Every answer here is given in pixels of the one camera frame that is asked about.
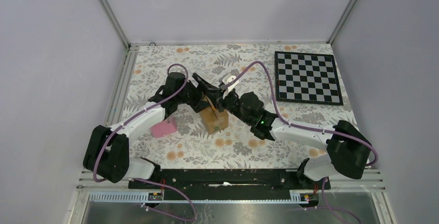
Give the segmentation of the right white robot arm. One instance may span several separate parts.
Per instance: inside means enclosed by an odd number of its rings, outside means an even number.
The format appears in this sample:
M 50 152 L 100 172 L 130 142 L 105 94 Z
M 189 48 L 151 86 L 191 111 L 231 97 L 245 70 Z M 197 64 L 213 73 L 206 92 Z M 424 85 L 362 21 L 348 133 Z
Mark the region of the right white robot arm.
M 368 166 L 372 145 L 350 122 L 340 120 L 326 126 L 288 122 L 266 110 L 253 92 L 242 96 L 231 92 L 218 100 L 218 105 L 249 125 L 251 133 L 261 140 L 293 141 L 324 150 L 325 155 L 306 159 L 300 165 L 297 182 L 302 188 L 309 189 L 333 175 L 359 180 Z

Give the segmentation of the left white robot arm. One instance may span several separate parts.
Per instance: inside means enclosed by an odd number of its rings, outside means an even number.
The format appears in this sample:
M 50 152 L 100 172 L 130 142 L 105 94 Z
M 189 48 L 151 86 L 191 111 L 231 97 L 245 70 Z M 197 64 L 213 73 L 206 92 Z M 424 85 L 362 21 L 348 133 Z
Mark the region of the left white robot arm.
M 186 75 L 171 72 L 165 84 L 138 113 L 112 126 L 99 125 L 93 129 L 83 167 L 93 173 L 95 182 L 117 183 L 124 178 L 140 178 L 147 188 L 159 185 L 161 175 L 155 171 L 158 165 L 144 158 L 131 158 L 130 143 L 169 118 L 181 104 L 190 106 L 198 113 L 222 98 L 222 85 L 211 85 L 196 73 L 193 78 L 197 86 Z

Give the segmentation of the brown cardboard express box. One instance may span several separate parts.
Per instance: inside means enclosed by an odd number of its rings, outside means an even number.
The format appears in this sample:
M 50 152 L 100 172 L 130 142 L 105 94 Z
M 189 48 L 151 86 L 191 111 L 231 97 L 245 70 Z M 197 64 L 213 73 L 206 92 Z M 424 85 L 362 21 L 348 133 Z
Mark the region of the brown cardboard express box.
M 208 106 L 199 112 L 202 123 L 205 126 L 209 135 L 222 131 L 229 126 L 229 115 L 226 110 L 220 112 L 214 108 L 207 97 L 203 99 Z

